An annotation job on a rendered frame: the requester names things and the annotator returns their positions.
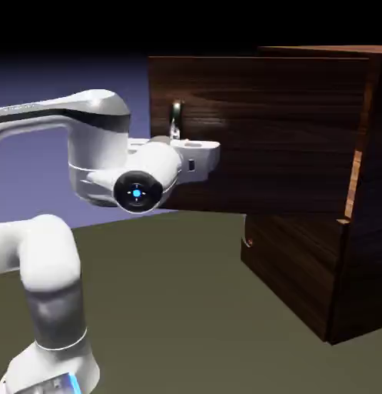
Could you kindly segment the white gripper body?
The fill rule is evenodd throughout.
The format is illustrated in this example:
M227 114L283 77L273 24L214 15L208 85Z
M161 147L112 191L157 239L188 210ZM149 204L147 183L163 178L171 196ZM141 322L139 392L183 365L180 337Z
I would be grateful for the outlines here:
M209 173L218 165L221 144L214 141L173 140L186 172Z

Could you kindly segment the small dark wood door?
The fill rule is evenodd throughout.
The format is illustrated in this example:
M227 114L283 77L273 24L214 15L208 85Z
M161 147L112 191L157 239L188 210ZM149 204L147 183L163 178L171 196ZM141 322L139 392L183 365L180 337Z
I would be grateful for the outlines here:
M242 262L322 341L331 330L335 290L350 221L246 215Z

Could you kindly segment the dark wood cabinet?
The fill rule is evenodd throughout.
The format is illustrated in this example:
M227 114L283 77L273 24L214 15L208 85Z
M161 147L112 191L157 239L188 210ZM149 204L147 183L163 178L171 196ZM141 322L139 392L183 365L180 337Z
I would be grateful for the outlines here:
M264 54L358 57L363 102L344 217L350 221L327 343L382 329L382 45L264 47Z

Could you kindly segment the large dark wood door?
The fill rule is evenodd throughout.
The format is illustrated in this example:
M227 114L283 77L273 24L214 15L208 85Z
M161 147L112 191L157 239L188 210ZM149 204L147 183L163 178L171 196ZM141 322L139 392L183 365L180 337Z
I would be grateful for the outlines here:
M345 211L367 76L364 58L151 57L152 135L183 102L181 136L217 141L205 182L168 209L282 215Z

